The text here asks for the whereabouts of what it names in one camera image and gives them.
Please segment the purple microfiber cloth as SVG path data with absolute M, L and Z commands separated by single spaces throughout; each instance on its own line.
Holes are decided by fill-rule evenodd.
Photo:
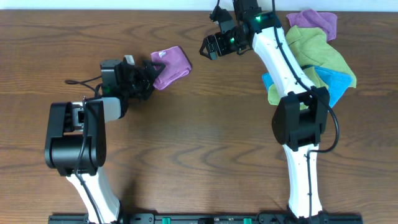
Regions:
M 192 71 L 191 63 L 179 46 L 152 52 L 150 56 L 153 62 L 165 65 L 153 84 L 157 90 L 163 90 L 175 80 L 188 75 Z

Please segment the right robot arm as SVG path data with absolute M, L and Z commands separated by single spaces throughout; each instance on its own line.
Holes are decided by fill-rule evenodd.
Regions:
M 205 37 L 200 54 L 210 60 L 253 50 L 266 66 L 279 102 L 272 131 L 287 156 L 289 210 L 294 223 L 323 223 L 317 189 L 317 152 L 325 131 L 329 93 L 317 88 L 300 68 L 274 11 L 264 12 L 257 1 L 234 1 L 236 17 L 215 6 L 209 18 L 220 31 Z

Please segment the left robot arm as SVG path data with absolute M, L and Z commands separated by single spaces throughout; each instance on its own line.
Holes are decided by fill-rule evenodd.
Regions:
M 106 123 L 125 116 L 129 100 L 147 100 L 164 63 L 131 55 L 100 63 L 101 80 L 92 97 L 52 103 L 44 147 L 46 165 L 77 189 L 86 214 L 53 214 L 49 223 L 136 223 L 140 215 L 123 212 L 104 171 Z

